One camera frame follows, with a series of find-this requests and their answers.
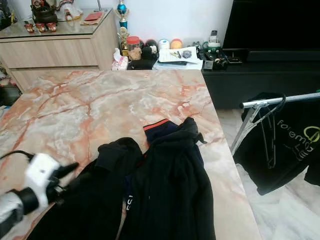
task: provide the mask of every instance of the marble table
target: marble table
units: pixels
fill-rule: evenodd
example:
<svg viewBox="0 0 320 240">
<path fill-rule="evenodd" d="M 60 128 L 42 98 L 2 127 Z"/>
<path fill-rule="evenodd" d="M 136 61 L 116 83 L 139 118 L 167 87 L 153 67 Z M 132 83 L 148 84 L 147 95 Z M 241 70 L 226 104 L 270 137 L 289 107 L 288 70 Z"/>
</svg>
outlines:
<svg viewBox="0 0 320 240">
<path fill-rule="evenodd" d="M 199 148 L 213 189 L 216 239 L 262 239 L 200 71 L 55 72 L 33 84 L 0 121 L 0 155 L 47 153 L 62 164 L 79 162 L 77 175 L 98 146 L 132 137 L 144 152 L 144 125 L 165 118 L 180 124 L 190 116 L 208 142 Z M 23 186 L 26 166 L 20 155 L 0 162 L 0 194 Z M 25 239 L 44 210 L 4 239 Z"/>
</svg>

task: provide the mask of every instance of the tile floor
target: tile floor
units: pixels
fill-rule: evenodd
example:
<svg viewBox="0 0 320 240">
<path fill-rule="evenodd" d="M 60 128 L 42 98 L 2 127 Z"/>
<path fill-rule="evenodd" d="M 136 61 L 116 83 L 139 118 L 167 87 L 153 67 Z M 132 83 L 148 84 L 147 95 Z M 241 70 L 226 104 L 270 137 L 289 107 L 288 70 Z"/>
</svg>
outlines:
<svg viewBox="0 0 320 240">
<path fill-rule="evenodd" d="M 218 109 L 217 114 L 231 146 L 242 124 L 242 112 Z M 320 240 L 320 187 L 304 181 L 306 170 L 287 185 L 260 196 L 247 172 L 239 164 L 236 167 L 264 240 Z"/>
</svg>

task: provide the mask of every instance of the glass top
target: glass top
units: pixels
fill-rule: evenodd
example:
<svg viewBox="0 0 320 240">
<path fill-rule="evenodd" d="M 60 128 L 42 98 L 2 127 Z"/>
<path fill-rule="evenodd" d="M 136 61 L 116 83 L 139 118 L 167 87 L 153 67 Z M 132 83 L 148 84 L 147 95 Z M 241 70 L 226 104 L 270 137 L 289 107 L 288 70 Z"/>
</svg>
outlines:
<svg viewBox="0 0 320 240">
<path fill-rule="evenodd" d="M 99 25 L 103 22 L 103 20 L 111 12 L 111 10 L 112 8 L 108 8 L 104 12 L 102 20 L 99 24 L 81 25 L 83 20 L 90 13 L 94 12 L 94 9 L 83 9 L 83 15 L 81 16 L 81 18 L 74 21 L 59 21 L 56 26 L 56 32 L 51 32 L 48 29 L 46 32 L 39 32 L 36 26 L 34 26 L 34 33 L 29 33 L 25 28 L 25 22 L 21 20 L 0 31 L 0 39 L 66 35 L 91 35 L 95 32 L 95 30 L 99 27 Z M 30 18 L 28 21 L 29 23 L 34 23 L 32 18 Z"/>
</svg>

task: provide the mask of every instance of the tissue box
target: tissue box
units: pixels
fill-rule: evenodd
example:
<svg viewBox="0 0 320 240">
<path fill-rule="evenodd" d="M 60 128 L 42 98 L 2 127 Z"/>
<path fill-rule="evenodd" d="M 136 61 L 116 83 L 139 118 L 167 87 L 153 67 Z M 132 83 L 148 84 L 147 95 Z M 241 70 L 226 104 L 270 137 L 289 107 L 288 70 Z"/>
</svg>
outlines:
<svg viewBox="0 0 320 240">
<path fill-rule="evenodd" d="M 122 56 L 119 61 L 113 61 L 112 71 L 125 71 L 127 70 L 129 60 L 127 56 Z"/>
</svg>

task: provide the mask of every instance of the black tv cabinet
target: black tv cabinet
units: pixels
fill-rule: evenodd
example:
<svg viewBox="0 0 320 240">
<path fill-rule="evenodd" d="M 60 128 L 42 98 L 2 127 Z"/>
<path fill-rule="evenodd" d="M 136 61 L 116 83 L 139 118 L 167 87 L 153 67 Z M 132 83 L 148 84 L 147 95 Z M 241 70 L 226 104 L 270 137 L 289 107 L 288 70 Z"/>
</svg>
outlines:
<svg viewBox="0 0 320 240">
<path fill-rule="evenodd" d="M 261 92 L 293 96 L 320 89 L 320 61 L 245 62 L 202 74 L 217 109 L 239 108 Z"/>
</svg>

